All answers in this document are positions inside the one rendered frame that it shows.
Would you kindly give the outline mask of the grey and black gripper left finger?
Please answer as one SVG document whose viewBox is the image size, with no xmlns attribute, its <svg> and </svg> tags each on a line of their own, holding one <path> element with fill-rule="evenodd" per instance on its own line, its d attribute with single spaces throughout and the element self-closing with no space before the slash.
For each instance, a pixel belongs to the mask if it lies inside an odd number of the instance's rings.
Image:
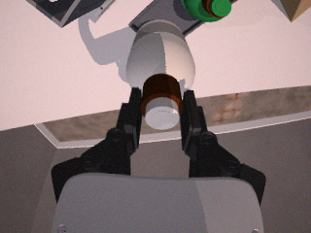
<svg viewBox="0 0 311 233">
<path fill-rule="evenodd" d="M 82 173 L 130 175 L 130 155 L 139 148 L 142 90 L 132 87 L 128 103 L 121 103 L 116 127 L 106 139 L 75 157 L 52 167 L 52 185 L 56 204 L 65 183 Z M 128 105 L 128 106 L 127 106 Z M 103 166 L 104 163 L 104 166 Z"/>
</svg>

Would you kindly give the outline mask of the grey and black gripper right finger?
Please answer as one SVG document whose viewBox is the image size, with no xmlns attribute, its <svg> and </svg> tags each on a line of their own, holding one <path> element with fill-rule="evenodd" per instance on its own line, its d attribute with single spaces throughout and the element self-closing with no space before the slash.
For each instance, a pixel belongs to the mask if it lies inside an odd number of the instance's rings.
<svg viewBox="0 0 311 233">
<path fill-rule="evenodd" d="M 246 181 L 254 188 L 260 206 L 266 183 L 264 173 L 241 164 L 218 144 L 217 136 L 207 130 L 203 109 L 197 106 L 193 90 L 184 91 L 183 107 L 182 150 L 190 158 L 189 178 L 231 177 Z"/>
</svg>

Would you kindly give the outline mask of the dark grey tray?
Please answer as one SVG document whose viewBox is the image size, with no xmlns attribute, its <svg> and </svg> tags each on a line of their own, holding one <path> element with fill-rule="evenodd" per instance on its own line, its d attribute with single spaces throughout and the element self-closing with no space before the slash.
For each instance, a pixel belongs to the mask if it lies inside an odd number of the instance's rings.
<svg viewBox="0 0 311 233">
<path fill-rule="evenodd" d="M 205 23 L 193 17 L 181 0 L 154 0 L 128 26 L 137 33 L 143 24 L 155 19 L 166 19 L 175 23 L 185 37 Z"/>
</svg>

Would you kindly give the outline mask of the green bottle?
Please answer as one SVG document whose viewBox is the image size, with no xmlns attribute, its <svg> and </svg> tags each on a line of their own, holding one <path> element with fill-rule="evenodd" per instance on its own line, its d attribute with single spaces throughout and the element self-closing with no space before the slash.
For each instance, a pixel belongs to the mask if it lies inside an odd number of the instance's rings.
<svg viewBox="0 0 311 233">
<path fill-rule="evenodd" d="M 215 22 L 231 12 L 231 0 L 181 0 L 182 5 L 195 18 Z"/>
</svg>

